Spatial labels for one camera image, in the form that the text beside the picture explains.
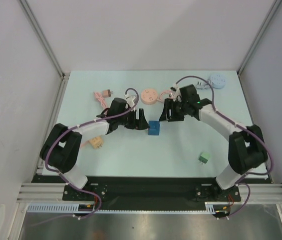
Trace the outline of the blue cube socket adapter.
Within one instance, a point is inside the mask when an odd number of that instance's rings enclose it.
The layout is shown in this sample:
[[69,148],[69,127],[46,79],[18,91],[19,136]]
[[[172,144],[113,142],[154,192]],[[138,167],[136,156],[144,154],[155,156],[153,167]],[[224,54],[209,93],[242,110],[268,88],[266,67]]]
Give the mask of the blue cube socket adapter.
[[160,134],[160,122],[158,120],[150,120],[148,124],[148,135],[158,136]]

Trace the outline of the pink brown USB charger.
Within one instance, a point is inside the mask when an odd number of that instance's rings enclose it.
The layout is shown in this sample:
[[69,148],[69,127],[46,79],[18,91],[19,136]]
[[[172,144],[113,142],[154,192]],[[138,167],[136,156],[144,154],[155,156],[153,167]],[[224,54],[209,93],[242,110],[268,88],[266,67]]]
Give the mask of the pink brown USB charger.
[[106,89],[102,91],[102,96],[104,98],[111,97],[112,95],[113,95],[113,91],[111,91],[110,89]]

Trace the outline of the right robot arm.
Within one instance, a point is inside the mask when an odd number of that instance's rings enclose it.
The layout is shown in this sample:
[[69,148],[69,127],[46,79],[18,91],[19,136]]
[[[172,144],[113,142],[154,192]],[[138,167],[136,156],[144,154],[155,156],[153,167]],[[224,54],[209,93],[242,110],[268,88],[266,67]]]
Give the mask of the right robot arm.
[[161,122],[180,122],[185,116],[201,121],[228,141],[228,165],[216,177],[212,186],[212,197],[218,201],[229,195],[229,189],[239,183],[250,170],[268,160],[263,134],[257,125],[241,126],[219,112],[213,100],[200,99],[194,85],[171,87],[172,98],[164,100]]

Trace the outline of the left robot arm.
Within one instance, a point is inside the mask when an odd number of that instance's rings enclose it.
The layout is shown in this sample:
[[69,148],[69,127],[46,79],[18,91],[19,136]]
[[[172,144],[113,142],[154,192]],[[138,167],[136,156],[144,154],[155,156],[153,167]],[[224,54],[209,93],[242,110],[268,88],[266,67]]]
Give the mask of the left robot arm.
[[74,186],[74,194],[79,199],[85,200],[91,195],[88,178],[76,164],[81,142],[108,135],[119,126],[139,131],[148,129],[144,110],[140,108],[139,113],[136,113],[138,100],[136,96],[126,99],[116,97],[110,107],[92,121],[74,127],[58,123],[52,128],[39,156],[44,160],[47,170],[59,174],[67,184]]

